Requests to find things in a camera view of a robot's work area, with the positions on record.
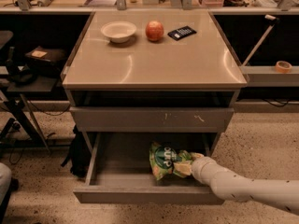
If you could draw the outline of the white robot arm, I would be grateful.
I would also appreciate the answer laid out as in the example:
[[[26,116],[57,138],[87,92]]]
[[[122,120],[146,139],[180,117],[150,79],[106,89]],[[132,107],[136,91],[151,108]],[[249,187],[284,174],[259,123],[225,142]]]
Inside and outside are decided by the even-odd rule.
[[[210,157],[191,155],[189,160],[177,157],[174,168],[179,174],[192,175],[224,201],[253,201],[299,215],[299,181],[254,179],[225,168]]]

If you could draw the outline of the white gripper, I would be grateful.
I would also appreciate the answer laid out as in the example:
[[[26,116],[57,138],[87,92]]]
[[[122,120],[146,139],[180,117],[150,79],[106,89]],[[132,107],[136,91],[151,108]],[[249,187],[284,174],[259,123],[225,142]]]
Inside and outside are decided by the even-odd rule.
[[[192,161],[179,161],[174,163],[174,173],[179,176],[192,175],[197,181],[204,185],[209,185],[212,177],[225,168],[217,164],[210,157],[205,157],[201,153],[191,153]]]

